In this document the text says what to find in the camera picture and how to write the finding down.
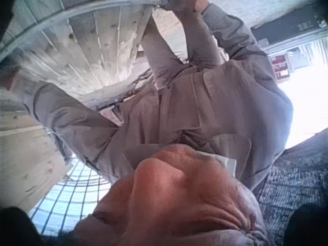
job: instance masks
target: gray carpet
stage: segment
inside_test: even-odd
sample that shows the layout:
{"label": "gray carpet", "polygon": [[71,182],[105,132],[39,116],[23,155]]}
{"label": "gray carpet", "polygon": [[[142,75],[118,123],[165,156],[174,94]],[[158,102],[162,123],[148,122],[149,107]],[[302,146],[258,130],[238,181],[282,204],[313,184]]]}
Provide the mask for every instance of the gray carpet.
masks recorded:
{"label": "gray carpet", "polygon": [[328,129],[275,162],[258,200],[273,245],[282,246],[289,218],[305,203],[328,206]]}

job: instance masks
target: dark fabric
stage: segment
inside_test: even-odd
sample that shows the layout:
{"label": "dark fabric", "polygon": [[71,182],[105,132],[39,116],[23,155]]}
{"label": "dark fabric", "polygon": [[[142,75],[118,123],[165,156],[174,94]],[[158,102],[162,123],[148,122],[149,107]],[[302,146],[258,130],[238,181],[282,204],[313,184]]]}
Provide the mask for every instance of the dark fabric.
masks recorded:
{"label": "dark fabric", "polygon": [[287,226],[283,246],[328,245],[328,207],[312,203],[300,207]]}
{"label": "dark fabric", "polygon": [[1,240],[10,246],[44,245],[34,224],[25,212],[18,208],[0,211]]}
{"label": "dark fabric", "polygon": [[289,220],[298,208],[306,203],[328,206],[328,129],[278,158],[258,200],[268,234],[277,246],[283,245]]}
{"label": "dark fabric", "polygon": [[19,71],[19,65],[13,59],[6,57],[0,62],[0,89],[9,90],[13,77]]}
{"label": "dark fabric", "polygon": [[42,240],[45,242],[46,246],[77,246],[78,241],[75,240],[73,231],[66,232],[60,231],[58,236],[44,236],[42,235]]}
{"label": "dark fabric", "polygon": [[13,18],[12,7],[15,0],[6,0],[1,2],[0,8],[0,41],[5,35],[5,32]]}
{"label": "dark fabric", "polygon": [[61,153],[62,157],[64,158],[65,164],[68,164],[68,162],[70,161],[70,158],[72,156],[72,151],[70,150],[70,148],[55,133],[50,132],[49,137],[55,143],[56,147],[58,148],[59,152]]}

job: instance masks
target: man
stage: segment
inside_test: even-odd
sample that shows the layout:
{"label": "man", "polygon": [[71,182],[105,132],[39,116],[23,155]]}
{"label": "man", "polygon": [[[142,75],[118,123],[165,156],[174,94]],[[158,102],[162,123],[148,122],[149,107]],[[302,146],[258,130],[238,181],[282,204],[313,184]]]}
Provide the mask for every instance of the man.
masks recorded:
{"label": "man", "polygon": [[[55,85],[17,74],[7,88],[87,166],[116,182],[76,226],[77,245],[266,245],[251,191],[284,149],[292,104],[241,20],[207,0],[164,8],[184,27],[190,63],[151,19],[141,44],[156,88],[121,105],[120,128]],[[230,56],[224,65],[210,32]],[[232,172],[218,155],[236,160]]]}

